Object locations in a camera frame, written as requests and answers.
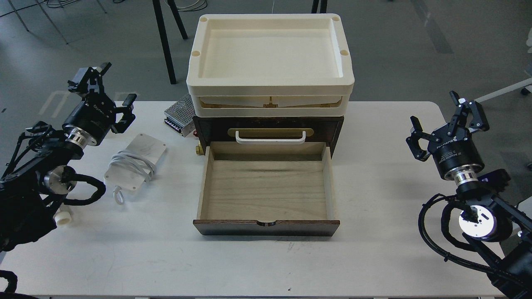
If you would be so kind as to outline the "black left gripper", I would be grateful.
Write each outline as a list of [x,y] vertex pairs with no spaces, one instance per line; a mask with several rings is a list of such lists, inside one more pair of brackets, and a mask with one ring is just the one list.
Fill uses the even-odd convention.
[[[76,93],[82,100],[65,119],[63,130],[70,132],[74,128],[85,131],[91,136],[91,146],[98,146],[108,132],[123,134],[135,120],[133,103],[137,98],[136,93],[130,93],[116,108],[114,101],[105,93],[103,76],[112,66],[105,62],[98,67],[80,68],[74,79],[68,80],[68,91]],[[116,114],[122,118],[115,123]]]

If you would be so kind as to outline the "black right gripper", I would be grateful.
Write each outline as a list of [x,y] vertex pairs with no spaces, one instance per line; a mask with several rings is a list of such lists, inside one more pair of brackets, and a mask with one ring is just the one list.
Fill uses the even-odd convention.
[[[490,129],[486,114],[480,103],[468,101],[455,91],[450,91],[456,110],[447,123],[427,134],[423,131],[419,119],[411,116],[411,135],[406,138],[406,143],[415,159],[425,162],[432,155],[439,175],[444,180],[451,180],[449,174],[455,168],[472,166],[475,172],[480,172],[485,167],[471,135],[477,131]],[[428,140],[428,151],[420,147],[420,139]]]

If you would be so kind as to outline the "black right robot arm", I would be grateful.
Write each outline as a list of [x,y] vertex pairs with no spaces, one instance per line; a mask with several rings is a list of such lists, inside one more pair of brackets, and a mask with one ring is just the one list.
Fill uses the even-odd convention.
[[[510,176],[504,169],[477,176],[484,168],[472,135],[490,128],[481,104],[450,91],[456,110],[451,120],[427,134],[412,116],[406,143],[415,159],[432,156],[442,179],[455,182],[456,194],[436,194],[418,217],[424,242],[436,253],[462,267],[483,272],[509,299],[531,297],[531,219],[500,197]],[[441,233],[456,248],[478,253],[486,265],[462,259],[437,245],[428,235],[425,217],[436,203],[445,201]]]

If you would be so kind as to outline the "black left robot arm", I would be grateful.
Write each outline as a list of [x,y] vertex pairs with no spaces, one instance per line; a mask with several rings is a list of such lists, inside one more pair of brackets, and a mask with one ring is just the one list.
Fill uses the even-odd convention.
[[1,176],[1,251],[36,242],[57,227],[61,205],[87,206],[106,191],[104,182],[79,174],[69,161],[79,160],[86,146],[98,146],[108,132],[122,134],[135,120],[130,93],[122,106],[105,93],[103,76],[111,67],[80,68],[68,90],[81,102],[60,130],[39,121],[19,135],[15,152]]

